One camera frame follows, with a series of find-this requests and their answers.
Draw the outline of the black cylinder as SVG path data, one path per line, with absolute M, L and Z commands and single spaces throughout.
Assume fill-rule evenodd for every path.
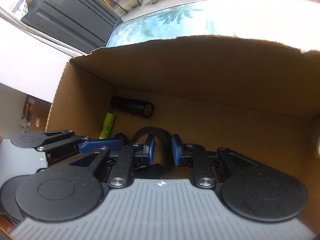
M 110 98 L 109 104 L 112 109 L 145 118 L 152 116 L 154 110 L 151 102 L 120 96 Z

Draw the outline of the black electrical tape roll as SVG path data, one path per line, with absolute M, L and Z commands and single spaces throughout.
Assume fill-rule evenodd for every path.
M 136 178 L 158 179 L 168 174 L 174 167 L 175 161 L 172 153 L 172 135 L 159 127 L 143 127 L 131 139 L 131 143 L 143 144 L 149 134 L 155 137 L 155 151 L 152 165 L 139 168 L 135 172 Z

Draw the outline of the cardboard box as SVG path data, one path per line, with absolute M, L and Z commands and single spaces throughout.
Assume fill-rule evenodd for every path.
M 97 138 L 115 95 L 155 110 L 116 111 L 113 133 L 161 127 L 299 178 L 309 192 L 302 220 L 319 232 L 319 51 L 224 36 L 99 48 L 66 63 L 46 129 Z

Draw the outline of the green tube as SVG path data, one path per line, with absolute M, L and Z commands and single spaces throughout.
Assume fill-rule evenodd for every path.
M 116 116 L 112 113 L 106 114 L 99 139 L 108 139 L 110 137 L 115 118 Z

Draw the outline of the dark grey cabinet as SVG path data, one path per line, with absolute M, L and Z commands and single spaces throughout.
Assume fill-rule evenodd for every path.
M 106 46 L 123 22 L 102 0 L 32 0 L 21 21 L 86 54 Z

